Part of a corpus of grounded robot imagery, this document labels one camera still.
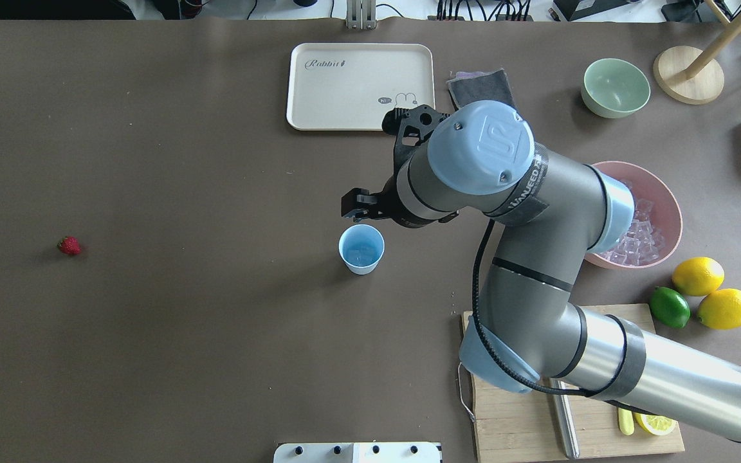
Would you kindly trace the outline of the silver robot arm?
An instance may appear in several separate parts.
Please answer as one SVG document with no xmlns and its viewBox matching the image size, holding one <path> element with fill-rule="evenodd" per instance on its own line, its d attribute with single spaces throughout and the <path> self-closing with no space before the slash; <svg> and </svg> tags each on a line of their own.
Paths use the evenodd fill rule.
<svg viewBox="0 0 741 463">
<path fill-rule="evenodd" d="M 453 114 L 391 109 L 394 173 L 370 194 L 353 188 L 342 216 L 407 228 L 480 210 L 504 225 L 461 354 L 471 373 L 510 390 L 560 378 L 595 401 L 662 415 L 741 444 L 741 366 L 570 303 L 585 254 L 614 246 L 634 205 L 619 181 L 536 143 L 510 105 L 473 102 Z"/>
</svg>

